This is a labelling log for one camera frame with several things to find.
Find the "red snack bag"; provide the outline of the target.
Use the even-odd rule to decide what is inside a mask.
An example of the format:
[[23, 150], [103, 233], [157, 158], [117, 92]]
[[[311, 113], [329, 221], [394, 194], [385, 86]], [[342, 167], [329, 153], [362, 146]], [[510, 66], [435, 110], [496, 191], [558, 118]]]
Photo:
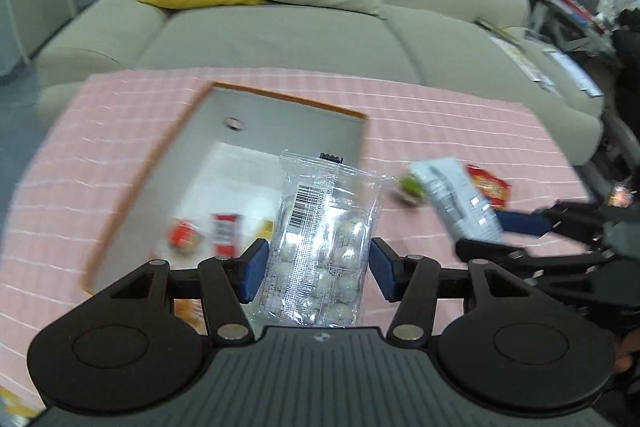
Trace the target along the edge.
[[506, 210], [511, 196], [511, 185], [508, 182], [475, 165], [466, 165], [466, 171], [492, 208]]

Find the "white snack wrapper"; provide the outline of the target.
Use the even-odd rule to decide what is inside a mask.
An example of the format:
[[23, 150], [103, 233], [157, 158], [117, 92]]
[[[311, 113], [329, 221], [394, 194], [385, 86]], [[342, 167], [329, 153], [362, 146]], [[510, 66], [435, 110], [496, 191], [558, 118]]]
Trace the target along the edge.
[[489, 200], [480, 193], [461, 162], [443, 157], [413, 162], [414, 176], [454, 242], [472, 239], [502, 244], [503, 228]]

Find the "green nut snack bag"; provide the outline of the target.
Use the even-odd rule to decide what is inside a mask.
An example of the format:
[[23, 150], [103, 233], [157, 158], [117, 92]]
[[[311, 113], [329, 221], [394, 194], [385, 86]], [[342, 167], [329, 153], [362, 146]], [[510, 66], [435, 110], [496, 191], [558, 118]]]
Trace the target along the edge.
[[426, 191], [421, 181], [411, 173], [401, 176], [396, 185], [396, 196], [408, 206], [418, 207], [426, 202]]

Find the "clear bag of white balls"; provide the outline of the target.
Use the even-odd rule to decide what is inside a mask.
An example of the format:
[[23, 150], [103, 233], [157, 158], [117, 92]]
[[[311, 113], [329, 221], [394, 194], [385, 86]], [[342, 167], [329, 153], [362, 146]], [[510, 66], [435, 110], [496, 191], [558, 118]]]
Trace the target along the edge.
[[389, 176], [284, 152], [265, 277], [247, 306], [266, 326], [354, 327]]

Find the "red white snack packet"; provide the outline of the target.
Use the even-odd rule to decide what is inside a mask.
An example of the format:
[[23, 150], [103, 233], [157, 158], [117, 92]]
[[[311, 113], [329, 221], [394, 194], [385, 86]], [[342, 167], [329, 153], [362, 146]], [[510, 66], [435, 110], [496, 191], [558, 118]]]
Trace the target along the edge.
[[221, 260], [238, 257], [241, 247], [242, 216], [237, 213], [213, 213], [213, 253]]

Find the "small red snack packet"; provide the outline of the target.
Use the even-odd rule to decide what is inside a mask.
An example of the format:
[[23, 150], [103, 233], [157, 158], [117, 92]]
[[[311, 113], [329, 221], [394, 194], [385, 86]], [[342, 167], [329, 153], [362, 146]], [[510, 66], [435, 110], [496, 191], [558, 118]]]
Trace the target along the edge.
[[201, 231], [192, 222], [186, 220], [176, 220], [167, 232], [169, 248], [183, 256], [194, 254], [202, 240]]

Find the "yellow snack packet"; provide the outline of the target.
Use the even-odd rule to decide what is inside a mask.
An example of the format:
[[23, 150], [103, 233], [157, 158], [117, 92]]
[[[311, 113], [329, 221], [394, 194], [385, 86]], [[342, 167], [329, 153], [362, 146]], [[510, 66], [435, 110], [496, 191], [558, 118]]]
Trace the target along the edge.
[[258, 239], [265, 239], [270, 242], [273, 236], [273, 222], [270, 220], [262, 221], [262, 225], [260, 226], [256, 237]]

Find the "orange cardboard box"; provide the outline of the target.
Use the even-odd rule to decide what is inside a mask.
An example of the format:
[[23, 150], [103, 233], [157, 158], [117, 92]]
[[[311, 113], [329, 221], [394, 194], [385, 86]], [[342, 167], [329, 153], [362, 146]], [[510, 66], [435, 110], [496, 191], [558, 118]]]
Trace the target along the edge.
[[[366, 126], [366, 117], [352, 110], [215, 84], [152, 154], [89, 271], [89, 291], [102, 291], [141, 267], [163, 269], [167, 300], [208, 334], [198, 265], [216, 258], [212, 214], [242, 216], [240, 257], [258, 239], [262, 221], [272, 221], [274, 228], [284, 184], [282, 153], [359, 169]], [[192, 255], [167, 244], [176, 220], [192, 222], [203, 234]]]

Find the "book on sofa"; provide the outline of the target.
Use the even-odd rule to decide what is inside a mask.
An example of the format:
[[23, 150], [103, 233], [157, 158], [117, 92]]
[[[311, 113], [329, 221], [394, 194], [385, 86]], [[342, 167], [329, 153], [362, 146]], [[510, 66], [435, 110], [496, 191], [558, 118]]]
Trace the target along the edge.
[[477, 17], [474, 20], [474, 24], [480, 28], [483, 28], [484, 30], [488, 31], [491, 35], [494, 35], [504, 41], [507, 42], [512, 42], [513, 44], [517, 44], [518, 40], [516, 40], [512, 35], [510, 35], [507, 31], [505, 31], [504, 29], [494, 25], [491, 22], [488, 22], [488, 20], [484, 20], [484, 18], [481, 17]]

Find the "pink checkered tablecloth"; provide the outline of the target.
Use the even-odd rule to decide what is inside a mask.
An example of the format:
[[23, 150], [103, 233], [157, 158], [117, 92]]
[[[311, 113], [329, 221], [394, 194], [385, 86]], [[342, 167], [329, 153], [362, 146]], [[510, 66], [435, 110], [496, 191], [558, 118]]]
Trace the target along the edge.
[[531, 210], [582, 198], [574, 161], [523, 105], [448, 89], [280, 68], [123, 70], [88, 79], [17, 185], [1, 247], [1, 384], [40, 407], [27, 374], [32, 338], [81, 303], [96, 242], [160, 142], [221, 82], [356, 110], [367, 117], [361, 159], [398, 174], [452, 156], [508, 182]]

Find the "beige sofa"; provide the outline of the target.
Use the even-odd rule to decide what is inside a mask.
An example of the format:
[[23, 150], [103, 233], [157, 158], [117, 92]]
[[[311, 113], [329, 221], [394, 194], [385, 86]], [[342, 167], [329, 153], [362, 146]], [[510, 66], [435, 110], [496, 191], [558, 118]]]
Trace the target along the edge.
[[[525, 35], [527, 0], [382, 0], [372, 16], [287, 4], [166, 12], [99, 0], [39, 53], [37, 110], [50, 127], [93, 74], [119, 69], [286, 68], [423, 84], [516, 102], [544, 124], [571, 164], [602, 138], [602, 98], [580, 90]], [[504, 29], [517, 44], [474, 24]]]

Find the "cluttered side desk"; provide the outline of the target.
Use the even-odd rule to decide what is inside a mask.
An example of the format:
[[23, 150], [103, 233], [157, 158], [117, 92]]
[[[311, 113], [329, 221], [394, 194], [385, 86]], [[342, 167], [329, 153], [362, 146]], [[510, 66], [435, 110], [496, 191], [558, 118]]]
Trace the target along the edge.
[[611, 35], [616, 0], [529, 0], [529, 28], [551, 39], [562, 51], [615, 56]]

